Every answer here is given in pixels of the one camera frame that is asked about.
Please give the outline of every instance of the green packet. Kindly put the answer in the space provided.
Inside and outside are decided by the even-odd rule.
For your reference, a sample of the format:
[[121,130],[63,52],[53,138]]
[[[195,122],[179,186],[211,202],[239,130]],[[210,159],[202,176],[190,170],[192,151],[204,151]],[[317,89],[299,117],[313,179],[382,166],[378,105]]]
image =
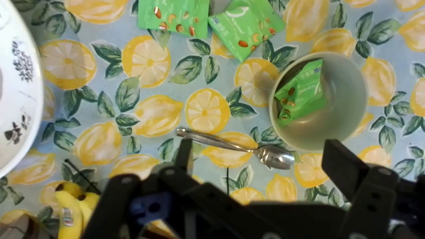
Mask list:
[[139,0],[138,26],[204,38],[208,9],[210,0]]
[[287,126],[326,105],[320,82],[321,66],[321,58],[306,62],[293,78],[289,78],[284,86],[277,89],[275,101],[279,113],[277,122],[281,126]]
[[268,0],[232,0],[227,9],[210,16],[216,36],[239,61],[245,60],[263,41],[284,29]]

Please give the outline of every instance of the tablecloth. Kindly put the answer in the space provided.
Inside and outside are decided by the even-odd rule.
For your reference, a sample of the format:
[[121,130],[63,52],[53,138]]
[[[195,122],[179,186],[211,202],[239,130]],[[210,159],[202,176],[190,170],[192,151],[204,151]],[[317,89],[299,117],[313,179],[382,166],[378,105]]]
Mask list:
[[[368,84],[368,110],[344,143],[361,159],[414,179],[425,170],[425,1],[269,0],[287,22],[244,62],[220,41],[136,26],[136,0],[12,0],[40,49],[44,122],[32,151],[0,180],[1,222],[25,211],[57,227],[54,187],[121,172],[146,176],[170,162],[176,126],[245,146],[280,143],[267,97],[279,73],[309,52],[350,57]],[[223,1],[212,0],[223,9]],[[241,203],[345,200],[300,151],[287,171],[252,154],[195,145],[194,178]]]

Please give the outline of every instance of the cup rim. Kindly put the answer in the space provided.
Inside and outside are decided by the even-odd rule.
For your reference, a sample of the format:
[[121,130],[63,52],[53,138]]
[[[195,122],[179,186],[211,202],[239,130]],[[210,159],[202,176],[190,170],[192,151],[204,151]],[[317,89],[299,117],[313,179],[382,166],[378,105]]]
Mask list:
[[[276,90],[277,90],[277,86],[279,86],[281,78],[283,78],[293,66],[299,65],[299,64],[303,62],[303,61],[306,61],[306,60],[310,60],[310,58],[320,58],[320,57],[322,57],[322,56],[340,57],[340,58],[346,60],[350,65],[353,65],[353,66],[358,70],[358,73],[360,73],[360,76],[361,76],[361,80],[362,80],[362,82],[364,82],[365,95],[366,95],[366,97],[369,95],[368,84],[366,84],[366,81],[365,81],[361,70],[360,70],[358,66],[354,64],[354,61],[353,61],[352,58],[349,58],[348,56],[345,56],[345,54],[334,53],[334,52],[314,52],[314,53],[308,53],[308,54],[301,56],[301,57],[299,57],[297,60],[295,60],[292,64],[289,64],[289,65],[279,74],[277,81],[275,81],[275,85],[273,85],[272,91],[271,91],[271,95],[269,95],[269,98],[268,98],[268,115],[269,115],[269,121],[271,121],[271,123],[272,123],[272,127],[273,127],[275,133],[279,135],[279,138],[280,138],[285,145],[288,145],[291,149],[293,149],[293,150],[299,150],[299,151],[321,151],[322,147],[310,150],[310,149],[297,147],[297,146],[287,142],[285,137],[283,137],[283,135],[280,134],[280,131],[277,130],[280,126],[277,125],[277,121],[276,121],[275,114],[273,114],[275,93],[276,93]],[[361,122],[361,119],[364,118],[364,115],[366,114],[366,110],[368,110],[368,99],[365,101],[365,106],[364,106],[364,109],[362,109],[362,111],[361,111],[361,117],[360,117],[360,119],[358,119],[358,122],[357,122],[357,126],[358,126],[358,123]],[[356,129],[352,130],[350,134],[348,134],[345,138],[342,138],[342,139],[340,139],[340,141],[346,141],[348,138],[350,138],[350,137],[353,135],[354,131],[356,131]]]

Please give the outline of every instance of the lemon pattern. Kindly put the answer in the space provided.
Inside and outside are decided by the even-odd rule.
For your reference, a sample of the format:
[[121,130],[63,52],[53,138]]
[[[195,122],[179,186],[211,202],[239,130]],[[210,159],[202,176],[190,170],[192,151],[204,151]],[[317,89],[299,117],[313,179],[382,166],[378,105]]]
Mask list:
[[[425,0],[275,0],[285,30],[244,62],[214,33],[192,38],[138,29],[136,0],[16,7],[38,46],[45,107],[33,149],[0,178],[1,222],[28,212],[42,216],[45,227],[57,224],[54,190],[61,182],[89,188],[81,175],[95,186],[126,172],[146,178],[172,161],[178,126],[252,149],[284,145],[267,114],[269,90],[288,64],[313,52],[349,57],[368,85],[368,109],[344,143],[402,178],[425,172]],[[194,157],[194,178],[240,204],[344,204],[320,168],[320,151],[300,151],[287,171],[212,146],[196,145]]]

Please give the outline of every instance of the black object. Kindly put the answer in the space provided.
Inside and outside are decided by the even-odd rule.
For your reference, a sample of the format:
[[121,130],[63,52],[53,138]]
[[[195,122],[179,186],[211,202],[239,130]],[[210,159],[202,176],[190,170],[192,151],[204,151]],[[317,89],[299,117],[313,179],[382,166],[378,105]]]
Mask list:
[[[174,165],[155,167],[144,180],[110,179],[83,236],[160,238],[143,227],[163,219],[184,239],[425,238],[425,176],[414,183],[365,165],[338,141],[325,142],[322,168],[352,203],[348,211],[303,202],[240,206],[218,187],[194,180],[187,174],[191,162],[191,141],[182,139]],[[390,228],[390,219],[402,224]]]

